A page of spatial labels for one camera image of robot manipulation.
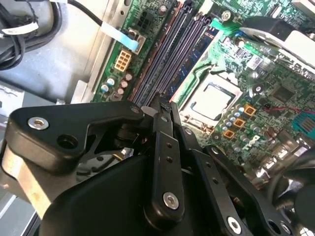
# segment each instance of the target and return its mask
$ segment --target capacitor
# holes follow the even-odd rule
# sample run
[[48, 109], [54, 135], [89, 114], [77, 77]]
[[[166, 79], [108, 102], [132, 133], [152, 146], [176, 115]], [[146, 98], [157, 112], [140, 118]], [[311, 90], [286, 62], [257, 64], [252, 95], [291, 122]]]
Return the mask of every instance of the capacitor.
[[272, 136], [272, 137], [276, 137], [277, 136], [277, 132], [273, 127], [268, 127], [268, 133]]
[[260, 130], [261, 130], [261, 129], [258, 127], [258, 125], [256, 125], [256, 124], [252, 124], [252, 125], [251, 125], [251, 129], [252, 129], [252, 131], [257, 132], [257, 133], [259, 133]]
[[119, 89], [117, 90], [117, 93], [120, 94], [120, 95], [123, 95], [124, 92], [125, 92], [125, 91], [124, 91], [122, 88], [119, 88]]
[[240, 113], [243, 113], [245, 110], [245, 108], [241, 104], [236, 105], [235, 109]]
[[232, 125], [232, 123], [228, 119], [225, 119], [223, 122], [227, 127], [230, 127]]
[[107, 85], [102, 85], [102, 86], [100, 87], [100, 90], [102, 90], [103, 93], [106, 93], [106, 92], [109, 91], [109, 87], [108, 87]]
[[125, 89], [128, 87], [128, 82], [123, 80], [123, 81], [121, 81], [120, 86]]
[[245, 42], [242, 39], [237, 39], [235, 41], [235, 45], [238, 46], [239, 48], [243, 48], [245, 46]]
[[235, 117], [240, 117], [241, 113], [239, 112], [239, 110], [237, 109], [233, 109], [232, 110], [232, 114], [235, 116]]
[[157, 10], [157, 13], [158, 13], [159, 16], [165, 16], [166, 11], [167, 11], [167, 7], [165, 5], [162, 5]]
[[232, 144], [233, 151], [240, 152], [242, 149], [238, 144]]
[[264, 132], [264, 136], [265, 136], [265, 139], [266, 139], [267, 141], [271, 141], [271, 140], [272, 140], [272, 136], [271, 136], [271, 134], [269, 134], [268, 131], [265, 131], [265, 132]]
[[132, 80], [132, 78], [133, 78], [133, 74], [131, 74], [130, 72], [127, 72], [125, 74], [125, 80], [130, 81]]
[[220, 128], [221, 128], [223, 131], [226, 131], [226, 130], [227, 130], [227, 127], [225, 126], [225, 124], [220, 124]]
[[238, 157], [237, 157], [237, 160], [238, 160], [238, 162], [240, 163], [241, 166], [244, 166], [244, 165], [245, 165], [245, 162], [244, 162], [244, 160], [242, 159], [241, 156], [238, 156]]
[[115, 80], [113, 78], [108, 78], [106, 83], [109, 85], [109, 86], [114, 86], [115, 85]]
[[232, 16], [232, 13], [228, 10], [222, 12], [222, 15], [221, 15], [221, 19], [223, 21], [228, 21], [229, 19], [231, 19], [231, 16]]
[[249, 143], [249, 142], [250, 142], [250, 139], [247, 137], [246, 134], [241, 135], [241, 136], [240, 136], [240, 139], [241, 139], [241, 141], [244, 142], [244, 143]]
[[236, 121], [236, 118], [235, 118], [232, 114], [229, 114], [229, 115], [227, 116], [227, 118], [228, 118], [231, 122]]

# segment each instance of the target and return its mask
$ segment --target green circuit board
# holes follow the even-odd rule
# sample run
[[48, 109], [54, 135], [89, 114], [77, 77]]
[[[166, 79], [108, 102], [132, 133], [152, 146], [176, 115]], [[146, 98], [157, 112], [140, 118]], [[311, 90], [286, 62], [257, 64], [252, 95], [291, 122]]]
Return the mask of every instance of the green circuit board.
[[[214, 144], [220, 147], [227, 156], [239, 164], [238, 158], [241, 156], [246, 164], [259, 165], [261, 160], [268, 157], [276, 156], [276, 147], [281, 143], [277, 139], [268, 139], [265, 132], [272, 129], [275, 135], [281, 130], [286, 130], [292, 137], [298, 139], [300, 133], [292, 129], [292, 121], [299, 115], [299, 111], [314, 111], [315, 110], [315, 84], [306, 80], [301, 75], [293, 73], [290, 69], [271, 61], [262, 53], [257, 51], [251, 45], [245, 45], [244, 48], [239, 48], [235, 45], [231, 36], [235, 35], [239, 28], [238, 23], [223, 25], [219, 21], [214, 20], [212, 26], [223, 30], [224, 35], [214, 44], [207, 52], [203, 60], [196, 65], [196, 69], [186, 79], [181, 90], [174, 97], [174, 101], [179, 105], [187, 101], [192, 91], [196, 89], [200, 81], [204, 78], [204, 72], [209, 70], [209, 67], [215, 65], [218, 71], [233, 72], [238, 80], [238, 87], [243, 92], [243, 95], [235, 103], [235, 105], [245, 106], [251, 105], [256, 109], [253, 116], [242, 113], [239, 119], [245, 121], [245, 124], [239, 128], [232, 125], [229, 130], [235, 133], [232, 139], [224, 137], [224, 131], [220, 128], [220, 124], [231, 114], [231, 110], [227, 111], [221, 118], [221, 122], [215, 127], [213, 133], [208, 135], [200, 132], [198, 129], [192, 128], [197, 135], [197, 139], [202, 146]], [[259, 59], [259, 65], [254, 65], [255, 69], [249, 68], [252, 58]], [[251, 89], [259, 85], [264, 89], [261, 94], [252, 94]], [[289, 93], [289, 97], [285, 101], [279, 101], [275, 97], [278, 93]], [[295, 108], [283, 109], [281, 111], [265, 111], [266, 104], [273, 107]], [[208, 109], [211, 109], [212, 104], [209, 103]], [[260, 128], [259, 132], [252, 130], [252, 125], [257, 125]], [[259, 141], [255, 142], [247, 150], [242, 148], [246, 143], [241, 141], [241, 136], [246, 135], [249, 139], [254, 136], [259, 136]], [[235, 152], [234, 147], [238, 146], [240, 151]]]
[[[194, 1], [194, 9], [197, 11], [203, 2], [203, 0]], [[209, 70], [213, 68], [217, 71], [234, 73], [237, 86], [242, 91], [242, 95], [233, 107], [224, 112], [211, 133], [189, 127], [194, 130], [202, 146], [215, 144], [224, 150], [235, 164], [239, 164], [239, 158], [241, 157], [245, 165], [249, 164], [257, 167], [266, 157], [278, 158], [277, 150], [278, 147], [282, 147], [282, 144], [275, 137], [279, 132], [284, 130], [296, 140], [302, 137], [301, 133], [293, 130], [292, 122], [301, 111], [315, 110], [315, 102], [313, 102], [315, 101], [315, 86], [313, 82], [283, 66], [276, 59], [261, 53], [253, 45], [246, 43], [240, 47], [237, 42], [239, 28], [247, 17], [270, 17], [276, 8], [280, 8], [277, 18], [285, 20], [301, 31], [314, 28], [314, 21], [293, 6], [290, 3], [291, 0], [213, 0], [213, 2], [214, 5], [208, 13], [208, 16], [213, 19], [209, 26], [223, 33], [218, 34], [219, 39], [211, 44], [202, 59], [198, 61], [192, 72], [185, 78], [180, 89], [175, 93], [173, 101], [177, 102], [179, 108], [182, 108], [198, 88], [198, 85], [205, 79]], [[161, 5], [167, 7], [167, 13], [163, 17], [158, 12]], [[134, 30], [146, 38], [139, 54], [136, 55], [129, 51], [131, 62], [126, 71], [132, 71], [133, 79], [128, 82], [128, 87], [124, 88], [124, 94], [117, 96], [117, 89], [121, 88], [120, 83], [124, 80], [126, 71], [115, 69], [115, 64], [120, 52], [122, 50], [127, 51], [127, 49], [116, 42], [92, 102], [128, 99], [142, 74], [146, 73], [147, 65], [152, 60], [157, 45], [162, 41], [167, 26], [174, 17], [175, 8], [173, 0], [132, 1], [121, 30], [124, 33]], [[222, 22], [221, 13], [223, 10], [228, 10], [233, 14], [232, 21]], [[149, 14], [152, 19], [147, 30], [141, 30], [138, 26], [138, 21], [143, 12]], [[115, 85], [110, 86], [109, 90], [104, 92], [102, 85], [109, 78], [114, 80]], [[263, 88], [263, 92], [254, 93], [252, 91], [257, 85]], [[254, 114], [241, 113], [238, 118], [245, 123], [242, 127], [235, 125], [229, 127], [228, 130], [232, 131], [234, 135], [232, 138], [226, 138], [225, 130], [222, 130], [221, 125], [228, 115], [231, 115], [236, 105], [241, 107], [249, 105], [254, 109]], [[266, 108], [269, 106], [282, 109], [267, 111]], [[211, 109], [211, 103], [209, 103], [207, 109]], [[253, 125], [257, 126], [259, 131], [254, 131]], [[257, 136], [259, 139], [251, 143], [249, 148], [244, 149], [247, 145], [247, 142], [241, 140], [244, 135], [249, 140]]]
[[[204, 0], [194, 1], [194, 8], [199, 9]], [[129, 82], [129, 85], [124, 89], [124, 94], [122, 96], [117, 94], [117, 89], [120, 86], [120, 82], [126, 74], [125, 71], [119, 71], [115, 69], [115, 63], [122, 50], [128, 51], [121, 43], [116, 42], [113, 51], [109, 57], [108, 63], [105, 67], [105, 71], [100, 79], [99, 86], [95, 92], [92, 102], [106, 102], [106, 101], [116, 101], [116, 100], [126, 100], [137, 79], [140, 78], [142, 70], [150, 61], [150, 56], [156, 50], [158, 42], [162, 39], [163, 35], [166, 33], [168, 23], [174, 16], [176, 6], [178, 3], [174, 0], [133, 0], [130, 10], [128, 12], [127, 18], [121, 29], [122, 32], [128, 34], [130, 30], [138, 32], [141, 36], [146, 38], [144, 45], [142, 46], [138, 55], [130, 52], [131, 62], [128, 65], [127, 70], [131, 71], [134, 75], [134, 79]], [[158, 9], [161, 6], [166, 6], [167, 12], [165, 15], [160, 16]], [[146, 13], [147, 19], [150, 20], [148, 27], [144, 30], [139, 27], [139, 19], [143, 17]], [[114, 86], [109, 87], [108, 92], [104, 92], [101, 86], [106, 83], [108, 78], [112, 78], [115, 81]]]
[[[133, 0], [124, 25], [121, 29], [122, 32], [128, 33], [129, 29], [138, 30], [137, 22], [140, 19], [141, 15], [144, 11], [151, 15], [152, 21], [148, 27], [148, 30], [142, 32], [141, 35], [146, 37], [146, 41], [139, 53], [139, 55], [132, 55], [131, 62], [128, 66], [128, 69], [133, 72], [133, 74], [137, 74], [142, 67], [142, 64], [145, 61], [146, 56], [148, 55], [151, 47], [155, 43], [158, 33], [161, 31], [161, 27], [163, 26], [163, 22], [166, 19], [165, 17], [160, 17], [157, 14], [158, 8], [161, 5], [165, 5], [168, 9], [171, 9], [173, 0], [162, 0], [162, 1], [150, 1], [150, 0]], [[125, 48], [121, 43], [116, 42], [113, 52], [108, 60], [106, 65], [104, 74], [101, 78], [99, 86], [96, 90], [95, 96], [92, 102], [105, 102], [111, 99], [113, 93], [117, 90], [120, 81], [124, 77], [124, 72], [116, 70], [114, 68], [115, 62], [117, 60], [118, 55], [121, 50]], [[110, 87], [107, 93], [104, 93], [101, 90], [102, 84], [106, 82], [108, 78], [112, 78], [115, 81], [115, 85]]]

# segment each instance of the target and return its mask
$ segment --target black ram slot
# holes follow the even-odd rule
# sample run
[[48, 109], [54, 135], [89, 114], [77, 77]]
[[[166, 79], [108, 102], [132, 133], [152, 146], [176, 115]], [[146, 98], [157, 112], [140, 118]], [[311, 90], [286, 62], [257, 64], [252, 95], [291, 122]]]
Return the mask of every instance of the black ram slot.
[[156, 73], [157, 69], [159, 68], [159, 65], [163, 61], [170, 45], [172, 44], [181, 26], [183, 25], [187, 17], [187, 12], [190, 11], [190, 9], [191, 8], [189, 6], [184, 6], [178, 13], [178, 16], [176, 17], [173, 26], [171, 27], [169, 33], [167, 34], [165, 40], [163, 41], [161, 48], [159, 49], [156, 57], [154, 58], [153, 63], [151, 64], [144, 80], [142, 81], [142, 84], [140, 85], [140, 88], [137, 94], [135, 95], [133, 99], [133, 102], [135, 104], [138, 104], [140, 102], [141, 97], [144, 94], [144, 90], [146, 90], [147, 88], [147, 84], [150, 82], [150, 79], [153, 78], [153, 75]]
[[149, 96], [147, 97], [143, 106], [148, 106], [157, 92], [163, 92], [177, 71], [180, 69], [187, 54], [194, 47], [199, 40], [200, 36], [204, 32], [205, 28], [210, 24], [210, 19], [202, 17], [201, 19], [194, 21], [194, 24], [190, 28], [187, 27], [184, 35], [176, 49], [173, 51], [167, 66], [159, 77], [159, 82], [151, 89]]

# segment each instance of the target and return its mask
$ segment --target metal rivet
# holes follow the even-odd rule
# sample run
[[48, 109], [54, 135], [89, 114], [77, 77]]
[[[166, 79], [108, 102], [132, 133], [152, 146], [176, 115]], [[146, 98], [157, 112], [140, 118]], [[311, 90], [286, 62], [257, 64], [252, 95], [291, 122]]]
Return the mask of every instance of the metal rivet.
[[163, 194], [163, 201], [165, 205], [168, 208], [171, 208], [172, 210], [176, 210], [179, 206], [177, 197], [173, 193], [170, 193], [170, 192], [166, 192]]
[[289, 229], [289, 227], [284, 223], [284, 222], [280, 222], [282, 228], [284, 229], [284, 231], [286, 231], [289, 235], [291, 234], [291, 230]]
[[136, 107], [131, 107], [131, 110], [137, 114], [139, 113], [139, 109]]
[[161, 117], [162, 121], [168, 122], [168, 119], [166, 117]]
[[215, 147], [212, 147], [212, 148], [211, 148], [211, 151], [213, 151], [215, 154], [218, 154], [218, 153], [219, 153], [219, 151], [218, 151]]
[[189, 135], [192, 134], [192, 131], [188, 128], [185, 128], [186, 133], [188, 133]]
[[233, 217], [229, 216], [227, 218], [227, 223], [229, 225], [229, 227], [233, 230], [234, 233], [240, 235], [242, 232], [242, 228], [240, 226], [240, 224], [237, 222], [236, 219], [234, 219]]
[[49, 127], [47, 120], [41, 117], [32, 117], [28, 120], [29, 127], [37, 130], [44, 130]]

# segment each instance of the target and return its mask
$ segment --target motherboard screw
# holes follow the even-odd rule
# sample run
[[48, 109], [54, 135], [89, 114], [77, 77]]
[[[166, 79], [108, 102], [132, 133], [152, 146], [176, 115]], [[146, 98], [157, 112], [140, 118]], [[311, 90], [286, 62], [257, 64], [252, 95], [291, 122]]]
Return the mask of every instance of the motherboard screw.
[[228, 21], [231, 18], [231, 12], [230, 11], [224, 11], [221, 15], [221, 18], [223, 21]]

